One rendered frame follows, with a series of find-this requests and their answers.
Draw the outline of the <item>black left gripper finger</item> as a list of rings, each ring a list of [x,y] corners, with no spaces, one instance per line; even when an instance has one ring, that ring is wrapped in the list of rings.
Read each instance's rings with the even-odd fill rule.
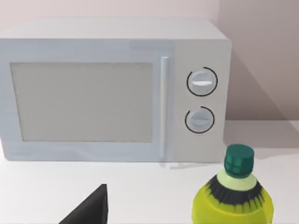
[[[101,184],[58,224],[108,224],[107,184]]]

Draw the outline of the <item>microwave knob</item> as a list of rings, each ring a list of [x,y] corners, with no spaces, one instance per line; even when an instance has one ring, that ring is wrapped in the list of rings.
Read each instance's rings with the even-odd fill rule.
[[[215,123],[215,115],[207,107],[200,106],[189,110],[185,116],[185,126],[192,133],[202,134],[208,132]]]
[[[186,85],[189,92],[198,97],[212,94],[218,85],[216,73],[208,67],[192,71],[187,77]]]

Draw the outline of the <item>green bottle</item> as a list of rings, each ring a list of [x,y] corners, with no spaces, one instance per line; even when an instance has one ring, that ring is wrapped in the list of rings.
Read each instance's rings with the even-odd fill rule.
[[[274,205],[253,174],[254,149],[227,146],[224,168],[208,180],[192,202],[192,224],[272,224]]]

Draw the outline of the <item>pale microwave oven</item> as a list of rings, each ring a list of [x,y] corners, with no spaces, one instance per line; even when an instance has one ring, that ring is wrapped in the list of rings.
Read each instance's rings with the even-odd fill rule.
[[[4,39],[78,39],[169,41],[175,47],[168,146],[160,162],[219,162],[225,150],[223,135],[232,43],[202,18],[41,18],[0,33]],[[205,97],[191,94],[190,72],[211,68],[218,77],[215,91]],[[214,126],[196,134],[185,126],[189,110],[204,106],[215,115]]]

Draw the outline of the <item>microwave door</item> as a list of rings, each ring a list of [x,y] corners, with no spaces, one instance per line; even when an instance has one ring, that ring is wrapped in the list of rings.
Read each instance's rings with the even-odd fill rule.
[[[161,57],[169,41],[0,41],[0,139],[9,161],[159,161]]]

